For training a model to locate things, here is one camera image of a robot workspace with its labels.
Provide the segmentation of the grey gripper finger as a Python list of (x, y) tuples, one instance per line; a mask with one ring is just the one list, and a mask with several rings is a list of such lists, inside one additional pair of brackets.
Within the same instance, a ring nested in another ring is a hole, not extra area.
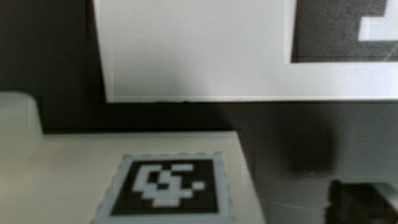
[(398, 224), (398, 190), (387, 183), (330, 182), (325, 224)]

